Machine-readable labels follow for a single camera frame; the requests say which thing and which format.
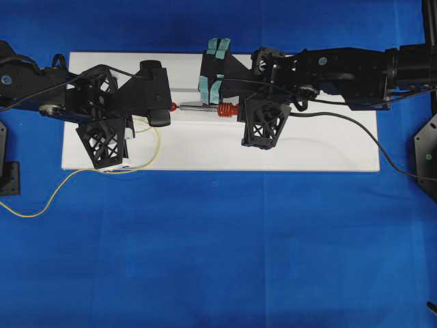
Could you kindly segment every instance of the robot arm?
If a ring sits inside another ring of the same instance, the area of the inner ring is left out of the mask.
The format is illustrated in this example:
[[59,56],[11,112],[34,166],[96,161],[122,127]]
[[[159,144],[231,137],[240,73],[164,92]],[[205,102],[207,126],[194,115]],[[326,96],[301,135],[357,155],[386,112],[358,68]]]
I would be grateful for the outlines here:
[[93,166],[119,165],[128,158],[125,132],[135,136],[132,115],[147,118],[150,126],[169,125],[171,96],[167,71],[159,61],[142,61],[135,75],[122,72],[131,78],[120,88],[111,70],[122,72],[97,65],[73,74],[62,55],[41,70],[0,41],[0,105],[77,123]]
[[[309,102],[346,105],[353,111],[388,110],[392,103],[429,92],[434,117],[414,144],[417,176],[429,177],[418,178],[418,183],[437,200],[437,1],[423,0],[422,11],[426,44],[385,51],[305,49],[287,56],[262,47],[246,68],[229,51],[229,39],[211,39],[199,78],[202,103],[216,106],[220,115],[223,101],[238,96],[234,111],[245,124],[242,145],[268,150],[276,146],[291,104],[298,111],[307,110]],[[320,100],[320,92],[342,95],[345,102]]]

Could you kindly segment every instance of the yellow cable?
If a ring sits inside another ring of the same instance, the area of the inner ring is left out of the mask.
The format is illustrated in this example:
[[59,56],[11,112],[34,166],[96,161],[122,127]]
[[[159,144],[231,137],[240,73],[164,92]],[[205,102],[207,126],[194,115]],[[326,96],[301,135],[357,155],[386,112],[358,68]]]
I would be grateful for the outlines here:
[[[135,121],[139,121],[139,122],[142,122],[142,123],[146,123],[147,125],[149,124],[148,121],[146,121],[146,120],[142,120],[141,118],[132,118],[132,119],[134,119]],[[152,128],[152,127],[149,126],[148,128],[145,128],[144,130],[135,131],[135,133],[143,133],[143,132],[149,131],[151,128]]]
[[142,164],[142,165],[140,165],[138,167],[134,167],[133,169],[130,169],[128,171],[121,171],[121,172],[102,172],[102,171],[99,171],[98,169],[78,169],[77,171],[74,171],[74,172],[68,174],[68,176],[65,179],[62,180],[62,182],[56,187],[55,191],[52,193],[52,195],[48,199],[48,201],[46,203],[46,206],[42,210],[40,210],[39,212],[34,213],[34,214],[26,215],[26,214],[19,213],[16,210],[13,210],[12,208],[10,208],[8,205],[6,205],[3,202],[0,202],[0,205],[2,207],[4,207],[6,210],[8,210],[9,212],[11,212],[13,215],[16,215],[17,217],[38,217],[41,214],[44,214],[48,210],[48,208],[52,204],[52,201],[55,199],[55,196],[57,195],[59,190],[67,183],[67,181],[69,181],[69,179],[71,179],[73,176],[75,176],[78,173],[85,172],[85,171],[91,171],[91,172],[98,172],[98,173],[101,173],[101,174],[127,174],[127,173],[137,172],[140,169],[144,169],[144,168],[150,166],[151,164],[153,164],[154,161],[158,158],[158,155],[160,153],[161,137],[160,137],[158,129],[157,128],[153,128],[153,129],[154,129],[154,131],[156,133],[156,138],[157,138],[156,150],[155,150],[155,154],[152,157],[152,159],[150,161],[148,161],[146,164]]

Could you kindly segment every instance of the metal mounting plate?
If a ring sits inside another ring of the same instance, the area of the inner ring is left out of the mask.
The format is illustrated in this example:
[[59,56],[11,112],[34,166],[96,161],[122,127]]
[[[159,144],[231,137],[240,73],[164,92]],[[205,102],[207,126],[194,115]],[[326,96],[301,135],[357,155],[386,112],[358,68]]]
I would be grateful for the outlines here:
[[3,175],[0,178],[0,195],[20,195],[19,162],[5,162],[3,164]]
[[[437,115],[414,137],[418,176],[437,178]],[[419,186],[437,201],[437,182],[418,179]]]

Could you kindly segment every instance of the screw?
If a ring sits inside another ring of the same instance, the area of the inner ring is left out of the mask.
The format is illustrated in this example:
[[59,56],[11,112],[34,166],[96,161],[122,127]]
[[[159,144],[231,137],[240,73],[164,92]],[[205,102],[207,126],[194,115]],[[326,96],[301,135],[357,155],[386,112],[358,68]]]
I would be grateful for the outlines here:
[[328,63],[328,58],[326,57],[319,58],[319,65],[325,66],[327,63]]
[[1,77],[1,82],[4,85],[10,85],[10,84],[12,84],[12,78],[9,75],[3,75]]

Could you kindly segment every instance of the blue table surface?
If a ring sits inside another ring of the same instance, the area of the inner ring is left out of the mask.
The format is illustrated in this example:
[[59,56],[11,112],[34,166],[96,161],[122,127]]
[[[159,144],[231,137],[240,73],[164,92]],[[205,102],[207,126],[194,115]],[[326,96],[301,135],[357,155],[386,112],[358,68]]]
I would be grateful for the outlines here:
[[[70,51],[197,52],[213,37],[246,53],[424,42],[419,0],[1,2],[0,38],[41,66]],[[414,170],[429,119],[429,96],[378,113],[401,167]],[[22,185],[2,200],[39,210],[67,174],[63,124],[0,120]],[[430,327],[436,210],[383,158],[376,174],[83,173],[41,217],[0,210],[0,327]]]

